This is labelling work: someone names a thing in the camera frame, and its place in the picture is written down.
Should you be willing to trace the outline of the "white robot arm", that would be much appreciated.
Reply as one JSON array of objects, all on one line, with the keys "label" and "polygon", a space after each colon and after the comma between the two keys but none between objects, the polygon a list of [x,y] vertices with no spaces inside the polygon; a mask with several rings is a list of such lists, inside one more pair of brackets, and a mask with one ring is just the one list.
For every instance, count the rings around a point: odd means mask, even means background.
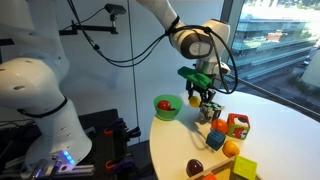
[{"label": "white robot arm", "polygon": [[41,134],[27,148],[21,177],[73,171],[93,149],[80,115],[116,107],[137,117],[153,94],[182,95],[176,71],[220,72],[229,27],[224,0],[113,0],[126,14],[117,37],[63,37],[97,0],[0,0],[0,27],[14,43],[1,64],[1,104],[34,120]]}]

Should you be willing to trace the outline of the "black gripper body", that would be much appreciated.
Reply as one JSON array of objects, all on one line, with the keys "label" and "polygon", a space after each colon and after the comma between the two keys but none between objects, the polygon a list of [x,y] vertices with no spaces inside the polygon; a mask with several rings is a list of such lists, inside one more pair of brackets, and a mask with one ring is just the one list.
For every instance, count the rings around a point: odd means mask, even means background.
[{"label": "black gripper body", "polygon": [[210,89],[206,88],[203,89],[200,86],[195,85],[191,81],[186,81],[186,90],[193,90],[193,94],[197,92],[201,96],[205,95],[208,97],[208,101],[211,101],[215,96],[215,92],[211,91]]}]

